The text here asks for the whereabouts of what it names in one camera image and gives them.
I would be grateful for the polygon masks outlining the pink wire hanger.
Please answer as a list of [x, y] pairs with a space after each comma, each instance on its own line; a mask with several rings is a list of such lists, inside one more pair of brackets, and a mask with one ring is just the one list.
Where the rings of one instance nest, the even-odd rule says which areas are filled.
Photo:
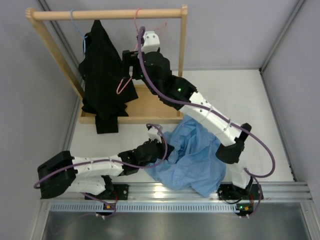
[[[138, 8], [135, 11], [134, 18], [133, 18], [133, 23], [134, 23], [134, 26], [135, 26], [136, 33], [139, 32], [138, 23], [137, 23], [137, 16], [138, 16], [138, 13], [139, 13], [140, 10], [142, 10], [142, 8]], [[167, 26], [168, 26], [168, 23], [165, 21], [160, 26], [155, 28], [154, 31], [160, 31], [161, 29], [163, 29], [162, 33], [160, 34], [160, 36], [162, 36], [164, 34], [164, 32], [166, 31]], [[132, 76], [131, 75], [129, 77], [123, 77], [120, 80], [120, 82], [119, 82], [119, 84], [118, 84], [118, 86], [116, 88], [116, 94], [120, 95], [125, 90], [125, 88], [127, 87], [127, 85], [131, 81], [132, 81]]]

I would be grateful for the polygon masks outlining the light blue shirt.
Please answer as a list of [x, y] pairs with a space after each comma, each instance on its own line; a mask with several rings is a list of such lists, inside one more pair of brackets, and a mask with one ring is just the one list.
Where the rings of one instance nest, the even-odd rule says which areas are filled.
[[218, 190], [227, 169], [216, 157], [219, 139], [188, 115], [164, 136], [173, 151], [167, 160], [145, 172], [174, 191], [192, 188], [207, 198]]

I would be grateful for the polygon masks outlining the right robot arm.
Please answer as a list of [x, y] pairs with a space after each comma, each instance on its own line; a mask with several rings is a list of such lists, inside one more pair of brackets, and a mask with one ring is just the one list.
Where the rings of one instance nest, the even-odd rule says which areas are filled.
[[248, 123], [239, 128], [232, 126], [222, 113], [214, 108], [183, 77], [173, 75], [170, 61], [159, 51], [142, 55], [137, 51], [122, 52], [122, 74], [124, 78], [142, 80], [148, 90], [165, 105], [188, 115], [214, 134], [220, 141], [216, 157], [227, 164], [231, 173], [231, 185], [227, 196], [243, 199], [251, 193], [253, 178], [240, 165], [240, 155], [252, 127]]

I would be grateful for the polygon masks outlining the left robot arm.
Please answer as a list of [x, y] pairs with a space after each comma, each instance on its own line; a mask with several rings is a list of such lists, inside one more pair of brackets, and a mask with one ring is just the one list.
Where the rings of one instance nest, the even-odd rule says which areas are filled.
[[167, 160], [174, 147], [161, 140], [144, 142], [137, 148], [107, 157], [76, 157], [65, 150], [37, 168], [42, 199], [56, 198], [64, 193], [85, 193], [103, 200], [113, 195], [112, 177], [130, 176], [150, 168], [158, 160]]

